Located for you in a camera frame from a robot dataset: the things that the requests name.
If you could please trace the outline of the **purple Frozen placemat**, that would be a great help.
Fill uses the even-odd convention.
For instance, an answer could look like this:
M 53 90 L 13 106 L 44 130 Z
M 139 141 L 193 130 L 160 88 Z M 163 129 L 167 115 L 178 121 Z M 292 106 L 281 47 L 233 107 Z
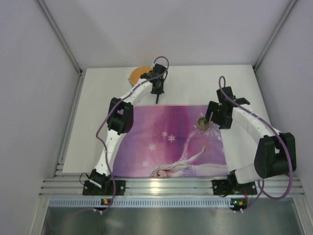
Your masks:
M 113 164 L 117 177 L 226 176 L 219 126 L 197 127 L 207 106 L 136 106 L 134 124 Z

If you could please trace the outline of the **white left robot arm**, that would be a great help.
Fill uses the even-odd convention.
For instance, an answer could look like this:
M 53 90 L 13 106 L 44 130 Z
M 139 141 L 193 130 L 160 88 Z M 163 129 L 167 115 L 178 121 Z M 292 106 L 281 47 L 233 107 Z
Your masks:
M 102 187 L 112 178 L 112 170 L 119 146 L 134 123 L 134 106 L 147 94 L 163 93 L 163 83 L 168 66 L 154 63 L 152 70 L 140 76 L 138 82 L 120 98 L 112 98 L 108 115 L 96 132 L 96 138 L 103 144 L 98 163 L 89 180 Z

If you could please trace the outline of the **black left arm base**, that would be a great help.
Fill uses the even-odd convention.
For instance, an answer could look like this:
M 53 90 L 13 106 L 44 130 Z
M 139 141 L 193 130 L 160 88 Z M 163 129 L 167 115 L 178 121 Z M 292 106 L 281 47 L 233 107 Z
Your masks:
M 126 189 L 125 180 L 112 180 L 111 175 L 100 174 L 95 169 L 84 181 L 84 196 L 123 196 Z

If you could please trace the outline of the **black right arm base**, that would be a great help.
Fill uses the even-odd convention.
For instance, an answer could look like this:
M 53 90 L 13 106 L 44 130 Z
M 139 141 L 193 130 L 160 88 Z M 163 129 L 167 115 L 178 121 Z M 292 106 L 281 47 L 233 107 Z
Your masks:
M 254 182 L 239 184 L 235 171 L 231 171 L 226 179 L 212 180 L 213 194 L 226 197 L 228 195 L 257 195 L 257 189 Z

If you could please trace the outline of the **small grey cup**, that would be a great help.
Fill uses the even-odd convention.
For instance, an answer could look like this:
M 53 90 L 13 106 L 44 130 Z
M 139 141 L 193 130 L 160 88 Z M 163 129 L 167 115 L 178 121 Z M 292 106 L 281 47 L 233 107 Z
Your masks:
M 197 128 L 201 131 L 208 130 L 211 125 L 211 121 L 206 120 L 205 116 L 198 118 Z

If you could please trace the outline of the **round wooden plate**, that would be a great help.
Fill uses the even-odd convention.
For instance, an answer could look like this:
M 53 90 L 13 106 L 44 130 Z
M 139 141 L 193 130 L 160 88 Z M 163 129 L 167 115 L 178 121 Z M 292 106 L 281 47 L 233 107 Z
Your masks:
M 140 79 L 141 75 L 144 73 L 148 73 L 149 71 L 151 71 L 153 69 L 153 67 L 151 66 L 142 66 L 142 67 L 137 67 L 136 69 L 134 69 L 129 78 L 128 81 L 129 83 L 134 86 L 138 80 Z

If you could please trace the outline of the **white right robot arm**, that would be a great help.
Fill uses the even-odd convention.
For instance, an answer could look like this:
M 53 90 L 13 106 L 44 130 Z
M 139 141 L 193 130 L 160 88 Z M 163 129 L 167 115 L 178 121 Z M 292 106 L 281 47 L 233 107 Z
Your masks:
M 292 174 L 297 167 L 295 137 L 283 133 L 258 116 L 250 102 L 237 98 L 230 86 L 217 90 L 218 102 L 210 101 L 205 121 L 221 130 L 238 127 L 256 143 L 256 152 L 240 159 L 230 157 L 228 179 L 238 185 L 283 174 Z

